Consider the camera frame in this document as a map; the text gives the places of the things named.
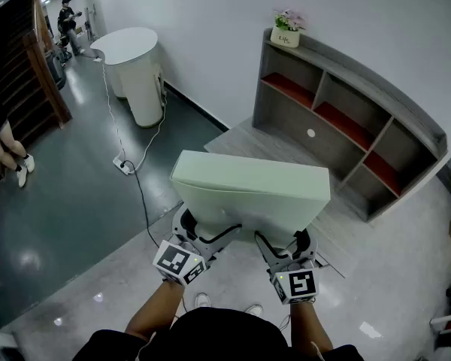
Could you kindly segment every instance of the white tile floor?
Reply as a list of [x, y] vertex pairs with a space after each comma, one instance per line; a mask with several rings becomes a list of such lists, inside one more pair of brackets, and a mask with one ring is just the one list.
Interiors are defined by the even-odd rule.
[[[154, 224], [156, 237], [170, 235], [173, 213]], [[372, 226], [349, 278], [332, 268], [322, 270], [315, 306], [335, 346], [354, 344], [367, 360], [409, 361], [424, 353], [429, 359], [451, 359], [444, 358], [448, 352], [430, 354], [428, 324], [444, 308], [451, 283], [450, 217], [451, 197], [435, 178]], [[161, 282], [151, 266], [155, 252], [142, 232], [14, 321], [9, 329], [26, 359], [70, 360], [94, 331], [124, 330]], [[264, 318], [279, 325], [288, 307], [280, 304], [265, 270], [254, 244], [234, 242], [186, 289], [187, 308], [196, 293], [206, 292], [216, 307], [245, 310], [260, 303]], [[100, 292], [102, 303], [93, 299]], [[57, 317], [63, 320], [60, 327], [53, 323]], [[289, 328], [284, 335], [289, 340]]]

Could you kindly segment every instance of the stair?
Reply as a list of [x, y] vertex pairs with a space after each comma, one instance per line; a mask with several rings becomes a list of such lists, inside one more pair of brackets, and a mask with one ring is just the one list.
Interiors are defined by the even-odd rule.
[[41, 15], [39, 0], [10, 0], [0, 8], [0, 105], [24, 144], [71, 119], [44, 57], [51, 42], [41, 37], [48, 37]]

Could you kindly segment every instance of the white cylindrical stand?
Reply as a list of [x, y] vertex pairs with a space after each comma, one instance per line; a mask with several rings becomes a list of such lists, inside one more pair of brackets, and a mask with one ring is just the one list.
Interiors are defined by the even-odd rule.
[[116, 69], [135, 122], [140, 127], [151, 127], [160, 122], [162, 106], [149, 54], [133, 62], [116, 65]]
[[114, 93], [127, 98], [140, 127], [154, 126], [162, 119], [160, 93], [150, 62], [150, 51], [156, 44], [157, 34], [152, 29], [136, 27], [112, 32], [90, 46], [104, 53]]

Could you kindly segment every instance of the baseboard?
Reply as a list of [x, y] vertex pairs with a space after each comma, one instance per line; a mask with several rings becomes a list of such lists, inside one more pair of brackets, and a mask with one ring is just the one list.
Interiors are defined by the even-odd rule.
[[200, 115], [202, 115], [203, 117], [205, 117], [206, 119], [208, 119], [209, 121], [212, 122], [212, 124], [215, 125], [215, 127], [217, 127], [220, 131], [222, 132], [226, 132], [229, 130], [229, 127], [227, 127], [224, 123], [222, 123], [220, 120], [218, 120], [214, 115], [212, 115], [211, 113], [209, 113], [208, 111], [206, 111], [205, 109], [203, 109], [200, 105], [198, 105], [197, 103], [194, 103], [192, 100], [190, 100], [189, 98], [187, 98], [187, 96], [185, 96], [184, 94], [182, 94], [181, 91], [177, 90], [175, 87], [173, 87], [170, 83], [168, 82], [164, 82], [165, 83], [165, 87], [173, 92], [174, 95], [178, 96], [179, 98], [181, 98], [182, 100], [185, 101], [185, 103], [187, 103], [190, 107], [192, 107], [194, 110], [196, 110], [197, 112], [200, 113]]

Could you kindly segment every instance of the gray shelf unit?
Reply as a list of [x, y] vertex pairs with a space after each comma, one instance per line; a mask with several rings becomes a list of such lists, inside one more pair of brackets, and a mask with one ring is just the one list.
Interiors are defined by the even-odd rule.
[[298, 48], [270, 36], [267, 29], [253, 126], [329, 168], [360, 217], [381, 215], [446, 155], [444, 131], [379, 75], [305, 35]]

